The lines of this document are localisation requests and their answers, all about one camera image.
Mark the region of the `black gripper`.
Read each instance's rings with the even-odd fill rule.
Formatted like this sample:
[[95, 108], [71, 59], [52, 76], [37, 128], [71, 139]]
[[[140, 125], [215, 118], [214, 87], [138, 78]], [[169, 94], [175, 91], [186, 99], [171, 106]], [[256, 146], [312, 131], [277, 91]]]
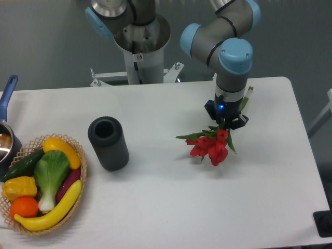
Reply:
[[243, 96], [231, 102], [224, 95], [215, 95], [214, 100], [208, 100], [204, 107], [210, 118], [218, 124], [219, 130], [235, 130], [244, 127], [249, 121], [241, 113], [242, 101]]

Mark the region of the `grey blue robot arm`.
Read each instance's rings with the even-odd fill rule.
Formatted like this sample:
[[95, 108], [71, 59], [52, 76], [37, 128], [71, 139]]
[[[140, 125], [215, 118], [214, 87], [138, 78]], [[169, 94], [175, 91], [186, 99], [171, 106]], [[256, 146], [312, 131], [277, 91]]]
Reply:
[[[216, 74], [214, 99], [205, 109], [226, 129], [246, 125], [244, 92], [253, 64], [253, 48], [242, 38], [260, 20], [255, 1], [211, 1], [216, 19], [208, 25], [188, 25], [181, 49]], [[167, 20], [156, 13], [155, 1], [91, 1], [85, 15], [103, 37], [123, 51], [131, 85], [163, 83], [164, 48], [170, 40]]]

